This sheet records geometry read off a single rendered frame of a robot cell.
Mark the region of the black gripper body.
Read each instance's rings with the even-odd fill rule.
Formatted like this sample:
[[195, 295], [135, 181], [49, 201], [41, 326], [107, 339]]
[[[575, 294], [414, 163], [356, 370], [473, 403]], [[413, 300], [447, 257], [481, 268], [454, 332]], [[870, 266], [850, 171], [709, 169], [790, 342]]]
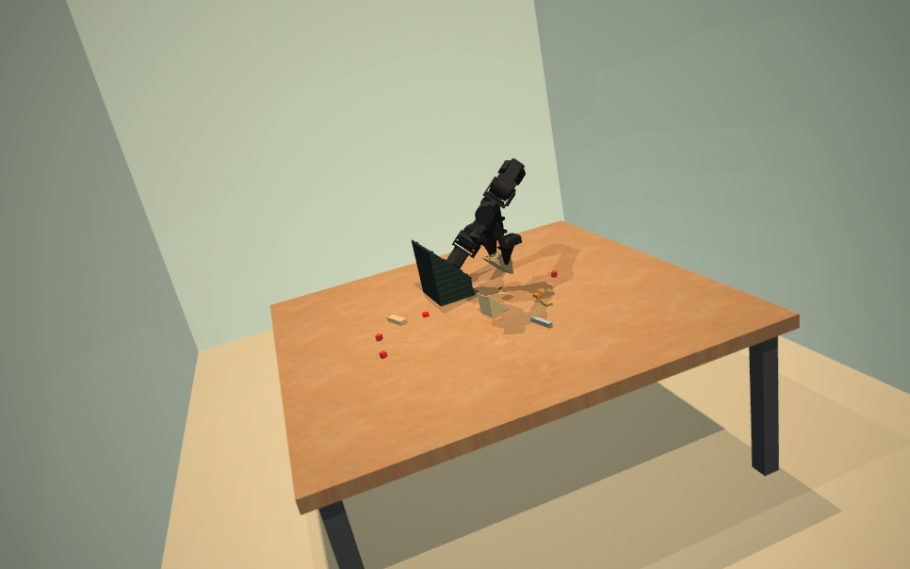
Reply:
[[505, 220], [505, 217], [502, 217], [501, 215], [494, 218], [491, 224], [493, 224], [495, 229], [496, 238], [490, 238], [488, 240], [497, 240], [499, 246], [506, 249], [522, 243], [522, 237], [518, 234], [510, 233], [504, 236], [504, 234], [508, 232], [504, 229], [502, 220]]

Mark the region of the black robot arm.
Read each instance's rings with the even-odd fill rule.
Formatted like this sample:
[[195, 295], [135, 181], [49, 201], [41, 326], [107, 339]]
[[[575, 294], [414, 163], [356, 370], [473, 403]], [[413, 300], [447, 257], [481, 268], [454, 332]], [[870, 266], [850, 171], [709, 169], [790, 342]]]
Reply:
[[[461, 266], [468, 255], [474, 258], [480, 249], [480, 245], [490, 238], [496, 238], [496, 232], [491, 223], [495, 217], [501, 215], [500, 207], [504, 209], [506, 205], [509, 206], [511, 203], [516, 192], [514, 188], [516, 185], [519, 186], [526, 175], [524, 167], [524, 164], [516, 159], [504, 161], [498, 171], [499, 175], [494, 177], [483, 193], [484, 197], [475, 213], [476, 219], [458, 233], [452, 243], [455, 246], [454, 249], [447, 260], [444, 260], [461, 270]], [[463, 249], [455, 243], [463, 247]], [[468, 250], [468, 252], [464, 249]]]

